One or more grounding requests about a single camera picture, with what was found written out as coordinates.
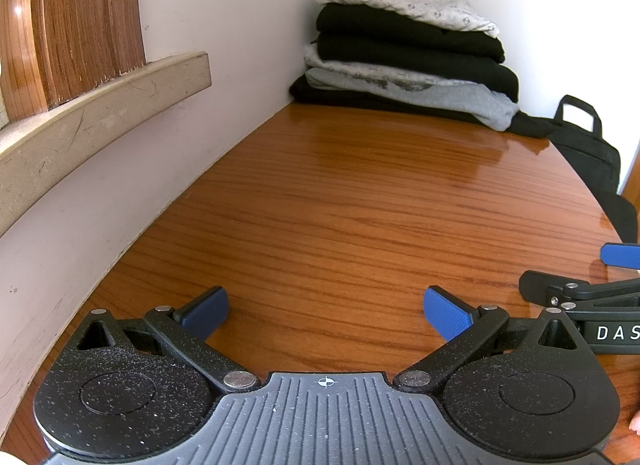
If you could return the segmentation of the person's right hand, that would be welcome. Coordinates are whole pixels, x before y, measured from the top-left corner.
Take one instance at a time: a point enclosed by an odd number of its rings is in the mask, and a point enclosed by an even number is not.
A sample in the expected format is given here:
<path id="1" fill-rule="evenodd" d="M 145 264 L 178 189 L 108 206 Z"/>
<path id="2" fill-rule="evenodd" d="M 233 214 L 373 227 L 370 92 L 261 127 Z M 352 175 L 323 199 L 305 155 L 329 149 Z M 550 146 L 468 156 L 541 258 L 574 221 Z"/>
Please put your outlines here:
<path id="1" fill-rule="evenodd" d="M 640 435 L 640 411 L 638 411 L 629 423 L 629 429 Z"/>

